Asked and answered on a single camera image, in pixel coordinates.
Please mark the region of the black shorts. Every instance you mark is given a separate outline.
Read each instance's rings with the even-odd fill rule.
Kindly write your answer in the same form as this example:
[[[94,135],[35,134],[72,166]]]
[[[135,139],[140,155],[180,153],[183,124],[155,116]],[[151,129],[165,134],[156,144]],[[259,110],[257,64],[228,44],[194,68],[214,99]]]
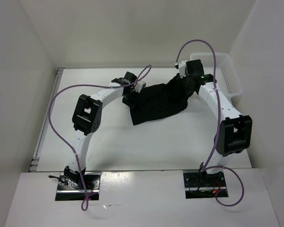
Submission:
[[[144,87],[139,93],[123,97],[130,108],[133,125],[161,120],[185,110],[188,99],[195,91],[179,75],[168,83]]]

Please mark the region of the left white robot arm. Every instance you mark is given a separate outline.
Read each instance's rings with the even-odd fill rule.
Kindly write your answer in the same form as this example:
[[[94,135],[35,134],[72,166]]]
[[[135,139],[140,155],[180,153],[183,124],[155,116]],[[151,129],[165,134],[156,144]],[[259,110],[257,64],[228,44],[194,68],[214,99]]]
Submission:
[[[131,101],[146,86],[143,81],[136,82],[137,77],[127,72],[123,78],[115,78],[107,88],[90,96],[78,98],[72,122],[75,137],[72,147],[76,151],[74,158],[64,168],[64,177],[74,189],[83,187],[85,183],[86,156],[92,135],[101,124],[102,110],[115,99],[123,97]]]

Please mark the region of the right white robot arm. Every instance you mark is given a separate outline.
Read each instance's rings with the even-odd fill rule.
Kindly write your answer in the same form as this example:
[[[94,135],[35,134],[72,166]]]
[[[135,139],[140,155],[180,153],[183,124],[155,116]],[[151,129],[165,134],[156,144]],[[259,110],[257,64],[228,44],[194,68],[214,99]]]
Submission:
[[[220,90],[215,74],[204,73],[200,60],[183,60],[178,70],[187,91],[197,93],[217,118],[213,149],[198,174],[199,183],[209,186],[236,154],[250,146],[252,119],[235,109]]]

